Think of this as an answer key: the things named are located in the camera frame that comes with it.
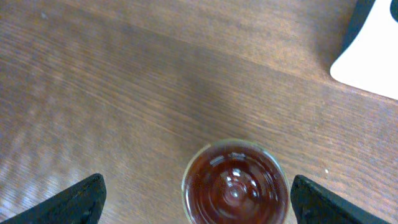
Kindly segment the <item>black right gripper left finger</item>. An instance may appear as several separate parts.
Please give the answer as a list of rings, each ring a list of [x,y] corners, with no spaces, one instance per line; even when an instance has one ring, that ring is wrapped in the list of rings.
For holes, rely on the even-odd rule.
[[[1,224],[97,224],[106,200],[106,186],[95,173]]]

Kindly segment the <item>brown lid sauce jar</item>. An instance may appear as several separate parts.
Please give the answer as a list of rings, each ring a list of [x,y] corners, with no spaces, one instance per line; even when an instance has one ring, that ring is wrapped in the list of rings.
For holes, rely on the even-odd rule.
[[[277,159],[264,147],[223,139],[201,148],[181,183],[190,223],[285,223],[290,187]]]

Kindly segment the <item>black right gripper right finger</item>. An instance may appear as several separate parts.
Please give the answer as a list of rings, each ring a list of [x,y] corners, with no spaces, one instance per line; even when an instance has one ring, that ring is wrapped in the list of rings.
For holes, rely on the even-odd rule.
[[[295,176],[290,199],[300,224],[388,224],[304,175]]]

